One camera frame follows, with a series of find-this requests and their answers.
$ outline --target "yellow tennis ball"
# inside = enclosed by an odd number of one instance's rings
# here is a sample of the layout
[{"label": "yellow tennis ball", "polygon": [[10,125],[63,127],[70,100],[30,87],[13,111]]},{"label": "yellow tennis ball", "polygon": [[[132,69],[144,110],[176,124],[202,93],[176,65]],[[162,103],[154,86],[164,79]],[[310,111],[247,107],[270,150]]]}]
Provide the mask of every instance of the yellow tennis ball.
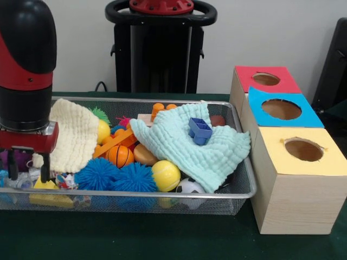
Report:
[{"label": "yellow tennis ball", "polygon": [[166,160],[155,163],[152,172],[154,181],[162,192],[168,192],[176,188],[181,179],[179,168]]},{"label": "yellow tennis ball", "polygon": [[101,145],[102,141],[111,135],[111,129],[105,121],[99,120],[98,127],[98,144]]},{"label": "yellow tennis ball", "polygon": [[178,203],[176,198],[158,198],[158,204],[163,209],[169,209]]}]

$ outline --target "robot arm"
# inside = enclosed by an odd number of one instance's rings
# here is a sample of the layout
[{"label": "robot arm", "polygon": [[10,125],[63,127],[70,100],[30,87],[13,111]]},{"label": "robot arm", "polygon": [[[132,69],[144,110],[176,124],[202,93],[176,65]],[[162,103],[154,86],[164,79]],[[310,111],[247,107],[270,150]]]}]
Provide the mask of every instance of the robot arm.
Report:
[{"label": "robot arm", "polygon": [[42,182],[49,179],[49,154],[59,128],[49,121],[56,32],[41,0],[0,0],[0,150],[8,150],[9,176],[17,179],[13,150],[44,157]]}]

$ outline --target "wire basket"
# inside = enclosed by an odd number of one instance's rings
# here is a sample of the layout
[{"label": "wire basket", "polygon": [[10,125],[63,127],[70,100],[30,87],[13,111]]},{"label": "wire basket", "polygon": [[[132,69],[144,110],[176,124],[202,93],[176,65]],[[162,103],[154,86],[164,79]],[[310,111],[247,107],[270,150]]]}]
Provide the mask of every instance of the wire basket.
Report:
[{"label": "wire basket", "polygon": [[[52,103],[59,97],[53,97]],[[123,115],[137,118],[151,114],[154,103],[178,106],[199,101],[108,99],[64,97],[84,107],[102,109],[112,125]],[[227,125],[242,132],[235,108],[227,102],[208,101],[210,115],[221,115]],[[233,174],[215,193],[118,192],[85,190],[39,190],[0,188],[0,209],[83,212],[146,212],[203,215],[235,215],[247,198],[256,192],[254,173],[249,158],[241,162]],[[42,199],[61,201],[59,206],[40,205]]]}]

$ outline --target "green table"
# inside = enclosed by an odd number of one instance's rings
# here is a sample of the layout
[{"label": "green table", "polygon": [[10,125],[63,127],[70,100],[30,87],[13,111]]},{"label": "green table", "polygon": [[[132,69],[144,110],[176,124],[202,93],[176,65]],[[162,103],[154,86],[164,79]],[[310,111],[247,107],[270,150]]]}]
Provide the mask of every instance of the green table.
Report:
[{"label": "green table", "polygon": [[[228,95],[55,93],[228,101]],[[0,212],[0,259],[347,259],[347,203],[329,236],[260,235],[247,201],[237,216]]]}]

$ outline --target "red robot part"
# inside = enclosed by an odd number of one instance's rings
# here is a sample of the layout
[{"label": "red robot part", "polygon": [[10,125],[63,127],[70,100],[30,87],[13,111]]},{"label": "red robot part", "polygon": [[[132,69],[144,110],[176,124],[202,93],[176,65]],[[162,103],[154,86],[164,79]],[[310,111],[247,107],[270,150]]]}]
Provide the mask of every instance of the red robot part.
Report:
[{"label": "red robot part", "polygon": [[191,0],[130,0],[130,8],[150,15],[181,15],[193,11]]},{"label": "red robot part", "polygon": [[0,33],[0,86],[13,90],[40,90],[52,84],[53,72],[35,74],[23,69],[12,58]]},{"label": "red robot part", "polygon": [[51,153],[58,139],[58,123],[50,125],[42,133],[17,133],[0,131],[0,147],[6,150],[21,149],[33,150],[39,154]]}]

